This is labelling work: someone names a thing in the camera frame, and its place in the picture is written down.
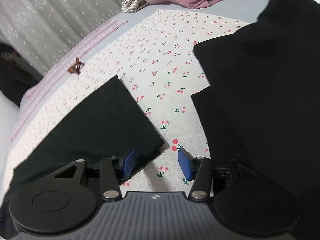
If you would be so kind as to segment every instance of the sheer curtain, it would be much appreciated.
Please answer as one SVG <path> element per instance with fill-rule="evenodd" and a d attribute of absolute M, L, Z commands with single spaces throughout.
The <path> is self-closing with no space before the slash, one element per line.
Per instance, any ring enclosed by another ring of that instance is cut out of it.
<path fill-rule="evenodd" d="M 0 2 L 0 37 L 44 75 L 87 34 L 121 11 L 122 0 Z"/>

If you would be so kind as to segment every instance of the black fabric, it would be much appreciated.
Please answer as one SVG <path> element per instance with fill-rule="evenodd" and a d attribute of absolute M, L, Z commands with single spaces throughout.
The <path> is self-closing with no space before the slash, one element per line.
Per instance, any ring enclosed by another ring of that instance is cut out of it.
<path fill-rule="evenodd" d="M 20 106 L 25 92 L 36 84 L 38 81 L 29 73 L 0 57 L 0 90 L 17 106 Z"/>
<path fill-rule="evenodd" d="M 314 0 L 270 0 L 256 23 L 194 47 L 212 90 L 192 96 L 212 159 L 230 158 L 212 143 L 221 132 L 213 116 L 224 116 L 218 138 L 299 196 L 294 235 L 309 240 L 320 238 L 319 22 Z"/>
<path fill-rule="evenodd" d="M 0 235 L 9 239 L 17 234 L 8 208 L 14 194 L 23 186 L 74 160 L 98 163 L 105 157 L 120 157 L 132 148 L 136 149 L 137 170 L 155 158 L 163 144 L 126 87 L 117 76 L 111 78 L 76 106 L 14 170 L 0 209 L 0 218 L 5 223 Z"/>

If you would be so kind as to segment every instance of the ribbed plastic surface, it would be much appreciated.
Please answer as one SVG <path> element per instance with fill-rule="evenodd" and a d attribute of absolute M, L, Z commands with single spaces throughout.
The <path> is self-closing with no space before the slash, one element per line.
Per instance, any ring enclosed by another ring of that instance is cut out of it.
<path fill-rule="evenodd" d="M 128 192 L 119 202 L 103 204 L 97 215 L 75 232 L 55 237 L 21 233 L 13 238 L 22 239 L 254 240 L 231 232 L 217 222 L 207 205 L 187 200 L 182 192 Z M 295 238 L 287 234 L 268 239 Z"/>

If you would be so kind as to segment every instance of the brown hair clip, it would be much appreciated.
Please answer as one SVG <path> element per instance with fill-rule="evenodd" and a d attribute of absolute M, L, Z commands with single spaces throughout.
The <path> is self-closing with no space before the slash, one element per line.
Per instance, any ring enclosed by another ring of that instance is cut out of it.
<path fill-rule="evenodd" d="M 76 73 L 76 74 L 80 74 L 80 68 L 84 65 L 84 63 L 82 63 L 78 57 L 76 57 L 76 63 L 71 66 L 70 68 L 68 68 L 68 72 L 73 74 L 73 73 Z"/>

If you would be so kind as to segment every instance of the silver screw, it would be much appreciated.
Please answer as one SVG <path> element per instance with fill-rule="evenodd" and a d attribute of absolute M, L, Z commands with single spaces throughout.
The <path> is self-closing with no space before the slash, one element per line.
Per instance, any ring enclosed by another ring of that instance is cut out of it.
<path fill-rule="evenodd" d="M 107 190 L 103 193 L 103 196 L 105 198 L 116 198 L 119 196 L 119 192 L 117 192 L 116 190 Z"/>
<path fill-rule="evenodd" d="M 207 193 L 205 193 L 202 190 L 196 190 L 194 192 L 191 193 L 191 196 L 195 199 L 203 199 L 207 196 Z"/>

